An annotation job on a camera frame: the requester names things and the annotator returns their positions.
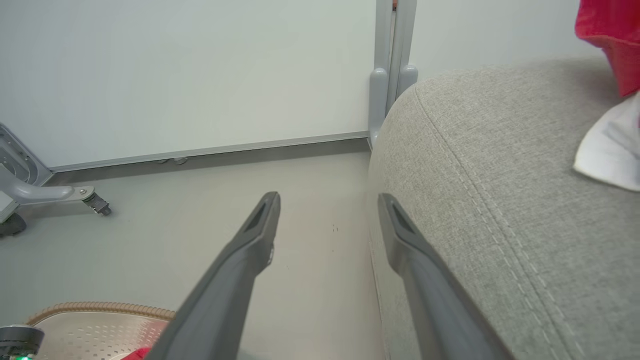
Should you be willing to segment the grey partition foot tube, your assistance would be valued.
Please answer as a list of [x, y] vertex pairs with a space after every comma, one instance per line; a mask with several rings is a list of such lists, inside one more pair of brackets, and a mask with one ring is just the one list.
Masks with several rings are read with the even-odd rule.
[[86, 201], [96, 194], [93, 186], [35, 186], [18, 179], [0, 164], [0, 224], [21, 205]]

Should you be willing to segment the grey fabric sofa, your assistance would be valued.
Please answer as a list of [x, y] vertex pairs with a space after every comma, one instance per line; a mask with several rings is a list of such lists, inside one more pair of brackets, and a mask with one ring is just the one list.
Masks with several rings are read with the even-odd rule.
[[640, 360], [640, 193], [573, 169], [621, 103], [602, 57], [454, 71], [395, 101], [369, 164], [387, 360], [418, 360], [378, 217], [392, 194], [519, 360]]

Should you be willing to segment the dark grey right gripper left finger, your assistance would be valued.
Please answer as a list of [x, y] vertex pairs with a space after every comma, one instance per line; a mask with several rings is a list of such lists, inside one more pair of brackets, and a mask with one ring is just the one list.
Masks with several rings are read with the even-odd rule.
[[274, 257], [281, 197], [265, 193], [145, 360], [236, 360], [256, 277]]

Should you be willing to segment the white perforated laundry basket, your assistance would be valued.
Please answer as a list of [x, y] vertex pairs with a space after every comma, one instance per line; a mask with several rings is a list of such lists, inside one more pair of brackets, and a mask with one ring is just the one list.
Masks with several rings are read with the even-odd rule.
[[174, 310], [112, 301], [50, 306], [26, 324], [45, 333], [35, 360], [121, 360], [151, 348]]

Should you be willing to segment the white cloth garment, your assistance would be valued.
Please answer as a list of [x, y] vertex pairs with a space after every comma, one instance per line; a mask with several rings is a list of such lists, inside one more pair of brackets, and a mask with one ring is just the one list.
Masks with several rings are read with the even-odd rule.
[[573, 169], [598, 182], [640, 192], [640, 91], [609, 109], [588, 130]]

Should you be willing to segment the grey partition frame bracket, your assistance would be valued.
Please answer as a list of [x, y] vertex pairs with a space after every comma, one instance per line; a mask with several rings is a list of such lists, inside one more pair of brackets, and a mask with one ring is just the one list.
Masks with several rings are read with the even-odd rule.
[[0, 123], [0, 164], [19, 180], [33, 186], [43, 186], [54, 176], [52, 171], [45, 167], [2, 123]]

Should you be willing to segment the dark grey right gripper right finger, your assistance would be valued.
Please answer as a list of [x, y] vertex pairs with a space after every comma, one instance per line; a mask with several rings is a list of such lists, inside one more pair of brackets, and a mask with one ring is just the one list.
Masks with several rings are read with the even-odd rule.
[[380, 193], [377, 209], [387, 261], [402, 278], [422, 360], [515, 360], [400, 201]]

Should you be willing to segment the grey partition post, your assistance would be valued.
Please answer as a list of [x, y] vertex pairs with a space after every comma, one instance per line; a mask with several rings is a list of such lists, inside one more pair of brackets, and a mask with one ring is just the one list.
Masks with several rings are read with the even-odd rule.
[[418, 0], [375, 0], [374, 68], [369, 76], [368, 144], [374, 148], [398, 96], [418, 81], [409, 63]]

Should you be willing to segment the black caster wheel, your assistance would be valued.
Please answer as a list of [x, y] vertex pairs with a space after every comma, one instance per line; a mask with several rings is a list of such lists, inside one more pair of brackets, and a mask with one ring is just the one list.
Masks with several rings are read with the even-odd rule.
[[26, 229], [26, 223], [17, 213], [10, 215], [3, 223], [0, 223], [0, 239], [13, 237]]
[[92, 193], [90, 196], [83, 199], [82, 202], [98, 215], [108, 216], [112, 214], [110, 203], [99, 196], [97, 193]]

